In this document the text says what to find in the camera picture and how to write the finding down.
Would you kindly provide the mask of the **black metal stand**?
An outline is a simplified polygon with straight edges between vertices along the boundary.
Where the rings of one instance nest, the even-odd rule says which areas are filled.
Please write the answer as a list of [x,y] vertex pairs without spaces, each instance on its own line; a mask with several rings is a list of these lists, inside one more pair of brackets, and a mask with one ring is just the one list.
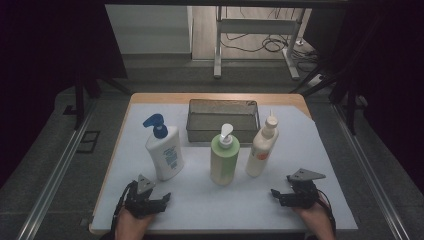
[[74,129],[78,130],[85,119],[85,104],[84,104],[84,92],[87,92],[90,98],[99,98],[101,95],[100,86],[98,80],[102,80],[121,91],[126,95],[132,95],[133,91],[125,87],[121,83],[118,83],[111,76],[106,73],[102,73],[100,70],[86,70],[83,67],[78,67],[75,72],[75,110],[76,124]]
[[347,68],[342,69],[338,72],[325,73],[324,78],[312,87],[307,87],[307,84],[310,83],[325,69],[325,66],[323,64],[316,65],[304,77],[300,76],[299,70],[295,66],[289,66],[288,69],[292,79],[295,81],[299,81],[298,85],[292,90],[292,93],[300,93],[303,97],[308,97],[330,85],[333,85],[334,88],[328,96],[331,103],[339,104],[342,99],[346,97],[347,100],[345,105],[345,124],[351,134],[356,134],[356,85],[354,81],[348,77],[350,71]]

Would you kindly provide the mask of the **dark curtain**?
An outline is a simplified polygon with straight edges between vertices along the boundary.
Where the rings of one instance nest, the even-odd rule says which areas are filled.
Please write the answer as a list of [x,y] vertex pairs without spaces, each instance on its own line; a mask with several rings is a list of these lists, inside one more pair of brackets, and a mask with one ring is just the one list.
[[0,0],[0,187],[53,111],[57,94],[81,81],[125,78],[108,0]]
[[321,64],[350,71],[365,118],[424,191],[424,0],[347,2],[312,11]]

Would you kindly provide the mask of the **white table mat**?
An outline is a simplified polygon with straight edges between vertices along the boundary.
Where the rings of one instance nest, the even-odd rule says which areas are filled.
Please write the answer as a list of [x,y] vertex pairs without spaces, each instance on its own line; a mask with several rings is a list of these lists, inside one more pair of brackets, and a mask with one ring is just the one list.
[[[171,126],[179,129],[186,126],[188,107],[185,104],[139,103],[129,107],[97,201],[91,232],[100,234],[109,230],[115,206],[128,183],[139,175],[155,180],[155,168],[145,147],[152,131],[143,125],[155,113],[162,114]],[[290,192],[286,178],[300,168],[323,174],[316,186],[329,197],[337,229],[356,229],[315,122],[294,106],[260,106],[261,118],[269,114],[278,118],[280,135],[265,170],[256,178],[246,173],[250,148],[244,145],[239,152],[234,180],[227,186],[219,186],[210,179],[210,147],[190,143],[182,133],[185,165],[173,178],[157,181],[153,198],[169,194],[171,199],[165,212],[158,214],[151,224],[151,232],[302,231],[305,228],[302,221],[271,194],[273,190]]]

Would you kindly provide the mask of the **white power strip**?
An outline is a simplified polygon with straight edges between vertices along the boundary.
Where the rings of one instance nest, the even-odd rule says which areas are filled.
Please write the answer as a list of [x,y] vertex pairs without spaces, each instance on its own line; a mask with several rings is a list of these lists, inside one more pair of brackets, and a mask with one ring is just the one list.
[[322,74],[317,74],[315,77],[313,77],[308,83],[307,85],[309,87],[314,87],[317,84],[321,83],[323,80],[325,79],[325,76]]

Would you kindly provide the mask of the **cream bottle with orange label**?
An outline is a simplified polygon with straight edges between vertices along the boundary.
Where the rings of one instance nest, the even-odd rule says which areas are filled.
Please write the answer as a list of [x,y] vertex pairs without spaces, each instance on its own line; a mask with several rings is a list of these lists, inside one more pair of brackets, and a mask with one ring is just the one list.
[[278,123],[277,117],[273,111],[270,111],[270,115],[265,120],[265,125],[253,139],[245,168],[248,175],[257,177],[263,172],[279,136]]

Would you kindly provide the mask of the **aluminium rail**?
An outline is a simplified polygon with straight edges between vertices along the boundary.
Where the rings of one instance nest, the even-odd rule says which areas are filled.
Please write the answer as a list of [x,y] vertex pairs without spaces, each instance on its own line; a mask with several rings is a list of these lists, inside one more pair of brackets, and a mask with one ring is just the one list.
[[380,180],[372,168],[368,157],[366,156],[362,146],[359,143],[357,137],[351,133],[347,126],[347,117],[344,115],[343,110],[338,105],[332,105],[332,109],[338,119],[338,123],[352,148],[354,156],[358,162],[358,165],[363,173],[363,176],[376,200],[382,215],[392,232],[395,240],[410,240],[410,236],[407,233],[405,226],[399,216],[395,206],[389,199],[386,191],[384,190]]
[[67,169],[76,153],[82,137],[92,119],[97,107],[97,100],[90,100],[86,106],[86,113],[83,115],[82,123],[73,131],[65,150],[60,156],[58,163],[54,167],[48,181],[44,185],[37,201],[33,205],[27,219],[22,225],[16,240],[34,240],[47,211],[57,193],[57,190],[67,172]]

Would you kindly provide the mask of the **white bottle with blue pump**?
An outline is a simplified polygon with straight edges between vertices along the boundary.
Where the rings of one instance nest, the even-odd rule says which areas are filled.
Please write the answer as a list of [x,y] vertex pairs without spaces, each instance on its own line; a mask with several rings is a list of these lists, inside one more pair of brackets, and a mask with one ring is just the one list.
[[143,126],[153,127],[145,147],[153,161],[157,178],[161,181],[173,178],[184,167],[179,129],[166,126],[161,114],[151,115],[143,122]]

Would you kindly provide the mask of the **white panel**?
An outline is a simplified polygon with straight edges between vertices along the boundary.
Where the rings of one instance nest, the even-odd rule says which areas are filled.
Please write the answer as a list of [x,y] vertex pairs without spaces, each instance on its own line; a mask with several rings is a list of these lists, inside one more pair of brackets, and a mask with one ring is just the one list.
[[192,52],[191,6],[106,5],[122,54]]

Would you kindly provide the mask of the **green pump bottle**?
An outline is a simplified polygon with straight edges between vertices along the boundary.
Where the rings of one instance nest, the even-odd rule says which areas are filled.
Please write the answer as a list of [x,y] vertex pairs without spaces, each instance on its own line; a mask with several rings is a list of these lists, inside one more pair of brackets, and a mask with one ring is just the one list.
[[233,130],[231,124],[225,123],[211,141],[210,178],[221,186],[230,184],[235,174],[240,142]]

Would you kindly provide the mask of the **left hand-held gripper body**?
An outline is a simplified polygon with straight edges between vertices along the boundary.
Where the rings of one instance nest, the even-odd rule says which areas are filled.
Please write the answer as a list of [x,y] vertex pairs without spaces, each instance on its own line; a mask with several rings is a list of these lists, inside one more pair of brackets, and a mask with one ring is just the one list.
[[155,183],[140,174],[138,176],[138,190],[135,201],[127,201],[125,199],[125,208],[138,219],[143,219],[145,216],[164,212],[166,204],[150,203],[150,196],[155,187]]

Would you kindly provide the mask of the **person's left hand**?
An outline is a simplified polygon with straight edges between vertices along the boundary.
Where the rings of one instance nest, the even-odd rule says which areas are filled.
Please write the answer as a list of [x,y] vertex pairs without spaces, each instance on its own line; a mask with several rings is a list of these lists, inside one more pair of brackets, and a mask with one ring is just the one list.
[[115,240],[142,240],[154,218],[154,215],[148,215],[138,219],[133,217],[127,209],[122,208],[118,214]]

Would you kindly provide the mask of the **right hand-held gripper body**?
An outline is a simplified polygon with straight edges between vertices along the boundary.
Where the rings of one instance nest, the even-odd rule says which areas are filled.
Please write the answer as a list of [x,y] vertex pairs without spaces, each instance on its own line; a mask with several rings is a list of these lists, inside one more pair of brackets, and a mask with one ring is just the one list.
[[319,199],[318,189],[314,180],[324,179],[325,175],[311,170],[300,168],[290,175],[294,185],[294,195],[290,199],[289,207],[308,209]]

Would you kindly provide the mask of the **person's right hand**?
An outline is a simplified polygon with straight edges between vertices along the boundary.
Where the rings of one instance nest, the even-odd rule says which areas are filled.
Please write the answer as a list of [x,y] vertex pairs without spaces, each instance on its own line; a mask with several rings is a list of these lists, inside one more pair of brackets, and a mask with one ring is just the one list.
[[336,240],[332,224],[327,215],[328,204],[324,200],[315,203],[309,209],[293,208],[305,226],[318,240]]

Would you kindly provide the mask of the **metal mesh basket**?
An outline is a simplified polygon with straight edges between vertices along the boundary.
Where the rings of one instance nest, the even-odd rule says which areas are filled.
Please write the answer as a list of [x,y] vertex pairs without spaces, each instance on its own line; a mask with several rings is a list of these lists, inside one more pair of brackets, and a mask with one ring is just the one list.
[[251,143],[260,130],[257,102],[254,100],[189,101],[186,131],[189,142],[210,142],[223,124],[233,126],[232,134],[241,143]]

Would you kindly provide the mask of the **white desk frame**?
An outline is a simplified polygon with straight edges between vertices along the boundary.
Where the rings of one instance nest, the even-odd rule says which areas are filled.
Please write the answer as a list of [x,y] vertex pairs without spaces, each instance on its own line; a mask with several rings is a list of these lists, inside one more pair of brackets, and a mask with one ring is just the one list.
[[221,35],[223,33],[230,34],[272,34],[287,35],[290,37],[288,46],[282,50],[283,57],[289,69],[293,80],[299,80],[300,75],[297,67],[292,59],[294,45],[303,22],[306,12],[305,8],[300,10],[295,20],[282,19],[231,19],[222,17],[222,6],[216,8],[216,45],[214,51],[214,67],[213,76],[216,79],[221,77],[222,56],[221,56]]

